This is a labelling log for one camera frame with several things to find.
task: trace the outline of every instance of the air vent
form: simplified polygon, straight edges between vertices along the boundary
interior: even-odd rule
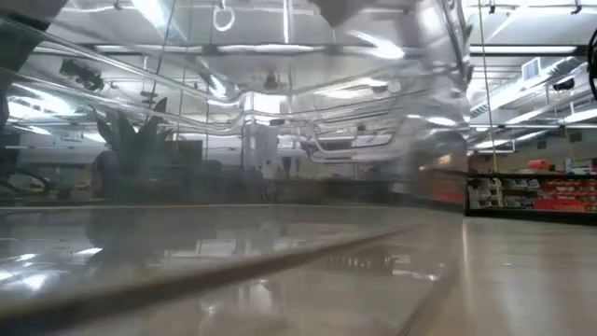
[[[522,80],[527,81],[539,76],[541,71],[541,61],[539,58],[534,58],[530,62],[522,65]]]
[[[581,142],[582,132],[570,133],[570,143]]]

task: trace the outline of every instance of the ceiling duct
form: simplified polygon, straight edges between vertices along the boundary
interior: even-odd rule
[[[496,110],[504,105],[510,104],[527,94],[530,89],[556,82],[569,76],[585,61],[576,57],[566,57],[564,59],[554,59],[552,57],[538,57],[526,63],[521,69],[526,76],[516,77],[504,85],[490,92],[490,101],[487,100],[474,105],[470,111],[470,117],[478,117],[489,111],[491,104],[492,110]]]

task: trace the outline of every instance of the polished concrete floor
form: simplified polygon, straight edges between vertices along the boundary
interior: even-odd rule
[[[458,285],[430,335],[594,335],[597,228],[466,218]]]
[[[457,214],[384,207],[151,211],[143,209],[142,217],[104,214],[100,222],[80,210],[10,214],[2,238],[4,253],[11,256],[3,265],[12,268],[0,273],[0,307],[9,309],[14,300],[35,293],[89,290],[94,281],[91,289],[410,224],[417,230],[365,252],[57,334],[395,336],[413,321],[410,333],[400,335],[594,335],[597,330],[597,228],[494,218],[463,222]],[[131,226],[125,219],[139,222]],[[172,232],[179,234],[169,236]],[[97,246],[116,246],[122,259],[124,252],[146,253],[139,242],[163,253],[150,258],[133,253],[102,273],[89,268],[87,257],[101,249]],[[134,266],[141,257],[142,269]],[[392,267],[375,266],[379,260]],[[444,278],[451,279],[450,286],[430,296]],[[413,318],[420,310],[424,314]]]

